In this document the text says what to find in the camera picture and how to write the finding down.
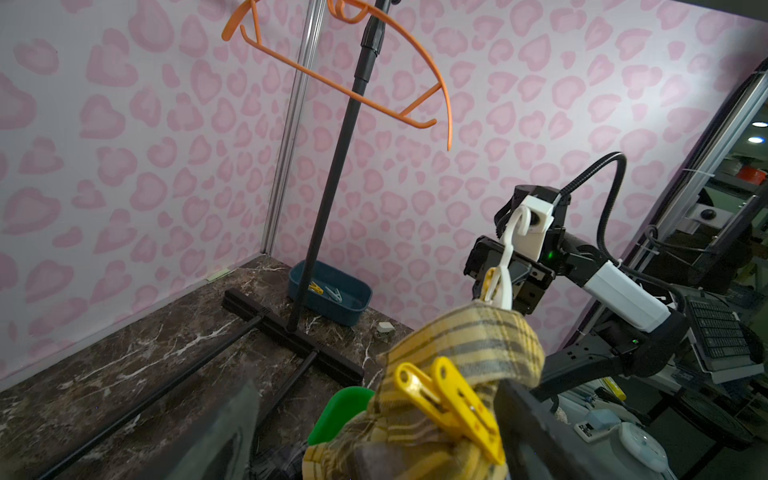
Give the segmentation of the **white plastic hanger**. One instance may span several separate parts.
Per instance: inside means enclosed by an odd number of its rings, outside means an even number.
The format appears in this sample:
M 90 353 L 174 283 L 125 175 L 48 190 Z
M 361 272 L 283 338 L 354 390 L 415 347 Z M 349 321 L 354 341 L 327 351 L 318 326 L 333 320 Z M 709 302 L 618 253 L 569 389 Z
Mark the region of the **white plastic hanger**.
M 514 254 L 514 248 L 511 245 L 515 222 L 515 219 L 512 218 L 513 212 L 502 234 L 504 249 L 501 259 L 496 267 L 492 267 L 486 272 L 480 296 L 484 303 L 508 311 L 513 308 L 513 284 L 509 271 L 509 265 Z

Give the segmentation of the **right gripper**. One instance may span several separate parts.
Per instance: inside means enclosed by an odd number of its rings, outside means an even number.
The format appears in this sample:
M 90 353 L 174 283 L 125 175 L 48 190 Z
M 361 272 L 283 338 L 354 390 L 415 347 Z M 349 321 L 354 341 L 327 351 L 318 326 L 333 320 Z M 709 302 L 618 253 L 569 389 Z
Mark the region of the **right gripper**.
M 474 280 L 473 298 L 500 308 L 512 307 L 522 315 L 532 314 L 554 280 L 554 272 L 518 253 L 501 269 L 503 252 L 504 246 L 488 236 L 476 239 L 463 269 Z

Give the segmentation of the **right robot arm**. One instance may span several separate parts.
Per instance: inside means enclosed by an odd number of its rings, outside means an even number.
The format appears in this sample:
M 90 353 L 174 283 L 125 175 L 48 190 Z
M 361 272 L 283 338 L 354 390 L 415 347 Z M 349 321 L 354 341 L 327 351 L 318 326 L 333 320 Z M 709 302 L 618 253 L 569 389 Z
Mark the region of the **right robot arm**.
M 566 214 L 572 193 L 610 164 L 616 170 L 590 244 L 567 232 Z M 530 314 L 552 281 L 564 277 L 608 309 L 596 331 L 547 357 L 531 391 L 540 401 L 602 377 L 651 377 L 689 330 L 685 298 L 674 286 L 621 264 L 607 249 L 607 224 L 626 167 L 626 156 L 613 152 L 562 188 L 516 186 L 494 216 L 495 238 L 479 237 L 466 260 L 474 298 L 502 308 Z

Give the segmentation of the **teal clothespin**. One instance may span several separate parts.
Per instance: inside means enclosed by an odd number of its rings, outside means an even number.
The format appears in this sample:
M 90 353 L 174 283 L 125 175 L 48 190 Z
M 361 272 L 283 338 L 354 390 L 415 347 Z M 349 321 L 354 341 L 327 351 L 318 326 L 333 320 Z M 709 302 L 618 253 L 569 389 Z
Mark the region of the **teal clothespin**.
M 343 296 L 341 292 L 338 289 L 334 289 L 332 287 L 327 287 L 324 292 L 335 302 L 342 303 L 343 302 Z

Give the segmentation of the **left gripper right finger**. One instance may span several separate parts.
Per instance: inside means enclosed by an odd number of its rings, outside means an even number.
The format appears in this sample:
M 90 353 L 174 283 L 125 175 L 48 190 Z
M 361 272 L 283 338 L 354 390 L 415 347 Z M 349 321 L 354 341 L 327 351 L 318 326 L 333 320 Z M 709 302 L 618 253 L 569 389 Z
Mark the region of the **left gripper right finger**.
M 523 386 L 499 383 L 494 400 L 511 479 L 609 479 L 611 472 Z

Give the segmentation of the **yellow plaid shirt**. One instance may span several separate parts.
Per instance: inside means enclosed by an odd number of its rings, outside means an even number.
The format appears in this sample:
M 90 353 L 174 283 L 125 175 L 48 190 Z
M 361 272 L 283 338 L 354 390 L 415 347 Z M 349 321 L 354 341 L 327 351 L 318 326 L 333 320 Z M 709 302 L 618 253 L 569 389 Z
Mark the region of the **yellow plaid shirt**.
M 473 301 L 386 352 L 367 409 L 309 447 L 306 479 L 505 479 L 493 402 L 539 384 L 545 353 L 517 312 Z

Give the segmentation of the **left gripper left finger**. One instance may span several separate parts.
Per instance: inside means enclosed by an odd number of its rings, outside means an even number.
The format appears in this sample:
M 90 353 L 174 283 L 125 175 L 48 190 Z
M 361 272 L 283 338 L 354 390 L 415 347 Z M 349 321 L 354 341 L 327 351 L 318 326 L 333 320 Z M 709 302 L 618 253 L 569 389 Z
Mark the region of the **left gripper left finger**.
M 259 408 L 260 394 L 254 382 L 240 381 L 139 470 L 136 477 L 243 479 L 250 462 Z

